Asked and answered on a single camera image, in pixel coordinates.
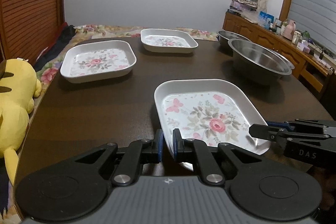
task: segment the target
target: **stuffed animal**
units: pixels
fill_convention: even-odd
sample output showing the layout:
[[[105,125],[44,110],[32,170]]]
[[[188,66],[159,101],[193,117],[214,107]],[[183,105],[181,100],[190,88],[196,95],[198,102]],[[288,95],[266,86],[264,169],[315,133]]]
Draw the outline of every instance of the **stuffed animal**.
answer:
[[[34,109],[34,97],[41,94],[41,82],[33,67],[22,59],[0,63],[0,158],[5,158],[6,170],[14,185],[18,156],[29,116]]]

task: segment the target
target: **pink thermos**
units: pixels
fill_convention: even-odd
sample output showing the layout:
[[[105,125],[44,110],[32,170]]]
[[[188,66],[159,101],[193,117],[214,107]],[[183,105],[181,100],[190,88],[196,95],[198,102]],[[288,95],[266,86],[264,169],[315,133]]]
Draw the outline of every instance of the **pink thermos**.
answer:
[[[293,20],[290,20],[289,24],[286,26],[283,36],[288,38],[289,40],[292,40],[294,32],[295,32],[295,22]]]

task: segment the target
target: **louvered wooden door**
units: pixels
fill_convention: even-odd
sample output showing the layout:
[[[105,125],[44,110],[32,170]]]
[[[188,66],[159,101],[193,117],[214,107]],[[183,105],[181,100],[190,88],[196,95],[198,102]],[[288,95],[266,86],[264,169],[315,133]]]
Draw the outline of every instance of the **louvered wooden door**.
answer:
[[[63,22],[63,0],[0,0],[5,58],[21,57],[34,64]]]

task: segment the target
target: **metal screw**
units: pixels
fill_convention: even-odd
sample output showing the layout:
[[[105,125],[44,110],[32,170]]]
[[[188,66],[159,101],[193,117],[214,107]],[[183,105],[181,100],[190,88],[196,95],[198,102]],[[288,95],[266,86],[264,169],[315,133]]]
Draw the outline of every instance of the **metal screw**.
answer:
[[[219,174],[211,174],[207,175],[207,181],[212,182],[212,183],[218,183],[223,180],[223,177]]]
[[[127,183],[131,180],[130,176],[128,175],[116,175],[114,177],[114,181],[118,183]]]

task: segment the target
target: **tray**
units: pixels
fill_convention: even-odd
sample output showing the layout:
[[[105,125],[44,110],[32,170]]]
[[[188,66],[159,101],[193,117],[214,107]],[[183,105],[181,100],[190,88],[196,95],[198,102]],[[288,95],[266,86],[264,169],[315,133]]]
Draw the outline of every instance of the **tray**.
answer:
[[[220,79],[172,80],[154,92],[155,105],[167,146],[173,155],[172,132],[179,128],[182,138],[205,141],[208,146],[220,142],[261,155],[270,142],[252,138],[249,127],[267,125],[246,95],[234,84]],[[192,165],[183,163],[192,170]]]
[[[137,58],[122,40],[93,42],[73,47],[65,55],[60,73],[71,83],[83,83],[128,74]]]
[[[150,52],[191,53],[198,43],[190,34],[177,30],[145,29],[141,31],[144,48]]]

